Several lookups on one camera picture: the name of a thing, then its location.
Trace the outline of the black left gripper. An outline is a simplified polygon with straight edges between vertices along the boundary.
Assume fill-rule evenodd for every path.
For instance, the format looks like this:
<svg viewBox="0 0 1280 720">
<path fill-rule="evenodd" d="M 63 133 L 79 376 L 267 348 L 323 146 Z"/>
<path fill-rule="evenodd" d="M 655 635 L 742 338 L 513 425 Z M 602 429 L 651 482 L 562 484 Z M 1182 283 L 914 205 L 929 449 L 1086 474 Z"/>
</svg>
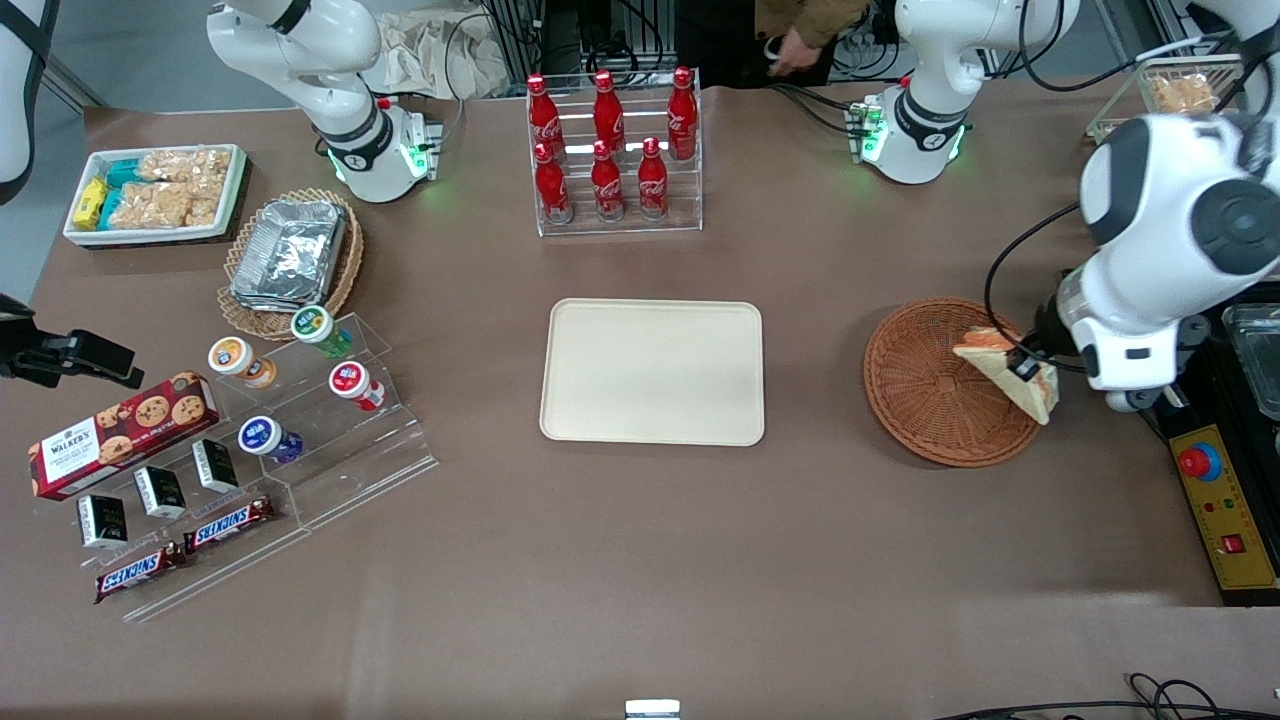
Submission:
<svg viewBox="0 0 1280 720">
<path fill-rule="evenodd" d="M 1019 380 L 1032 383 L 1041 378 L 1044 364 L 1062 370 L 1080 370 L 1078 359 L 1079 351 L 1059 315 L 1057 299 L 1052 293 L 1036 309 L 1034 352 L 1011 348 L 1009 370 Z"/>
</svg>

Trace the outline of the person's bare hand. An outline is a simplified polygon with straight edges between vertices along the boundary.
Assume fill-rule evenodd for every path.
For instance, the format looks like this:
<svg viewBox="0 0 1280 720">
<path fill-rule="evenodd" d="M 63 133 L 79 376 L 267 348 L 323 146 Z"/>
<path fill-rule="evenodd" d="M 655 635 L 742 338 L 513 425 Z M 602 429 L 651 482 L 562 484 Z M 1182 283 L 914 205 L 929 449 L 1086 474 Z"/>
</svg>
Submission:
<svg viewBox="0 0 1280 720">
<path fill-rule="evenodd" d="M 782 35 L 768 38 L 763 50 L 768 60 L 767 73 L 772 77 L 809 70 L 820 60 L 823 53 L 820 45 L 812 46 L 808 44 L 795 27 L 788 28 Z"/>
</svg>

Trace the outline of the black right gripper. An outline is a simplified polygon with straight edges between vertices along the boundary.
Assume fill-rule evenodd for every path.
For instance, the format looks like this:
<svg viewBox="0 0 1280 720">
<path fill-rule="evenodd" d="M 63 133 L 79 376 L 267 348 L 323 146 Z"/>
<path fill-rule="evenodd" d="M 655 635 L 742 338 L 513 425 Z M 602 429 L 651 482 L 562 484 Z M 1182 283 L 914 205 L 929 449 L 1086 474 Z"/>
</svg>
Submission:
<svg viewBox="0 0 1280 720">
<path fill-rule="evenodd" d="M 88 375 L 140 389 L 145 370 L 134 366 L 134 351 L 88 331 L 56 334 L 40 329 L 35 311 L 1 296 L 1 375 L 46 388 L 63 377 Z"/>
</svg>

